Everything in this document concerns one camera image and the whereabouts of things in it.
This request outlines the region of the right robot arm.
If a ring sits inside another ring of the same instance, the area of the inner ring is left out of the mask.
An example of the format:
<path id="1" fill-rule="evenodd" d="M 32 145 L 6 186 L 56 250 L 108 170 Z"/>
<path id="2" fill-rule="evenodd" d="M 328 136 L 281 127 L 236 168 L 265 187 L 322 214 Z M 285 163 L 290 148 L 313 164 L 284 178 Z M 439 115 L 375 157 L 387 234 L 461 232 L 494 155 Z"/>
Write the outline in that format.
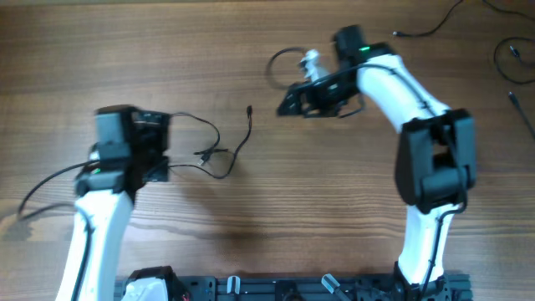
<path id="1" fill-rule="evenodd" d="M 339 69 L 329 72 L 315 49 L 304 50 L 301 83 L 289 85 L 279 116 L 343 119 L 352 97 L 368 97 L 399 135 L 395 184 L 406 204 L 405 240 L 390 288 L 369 288 L 377 298 L 452 300 L 442 266 L 453 217 L 468 204 L 476 184 L 475 122 L 430 94 L 387 43 L 366 43 L 361 28 L 341 28 L 332 38 Z"/>

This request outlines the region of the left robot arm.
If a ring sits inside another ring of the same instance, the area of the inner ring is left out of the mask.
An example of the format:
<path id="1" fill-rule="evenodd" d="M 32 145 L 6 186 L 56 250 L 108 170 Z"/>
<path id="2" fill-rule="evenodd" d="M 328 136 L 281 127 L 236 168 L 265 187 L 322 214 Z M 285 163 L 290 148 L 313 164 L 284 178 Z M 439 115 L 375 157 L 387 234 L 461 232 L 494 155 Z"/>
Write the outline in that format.
<path id="1" fill-rule="evenodd" d="M 132 105 L 95 112 L 97 140 L 75 177 L 74 230 L 58 300 L 111 300 L 136 192 L 167 181 L 171 115 Z"/>

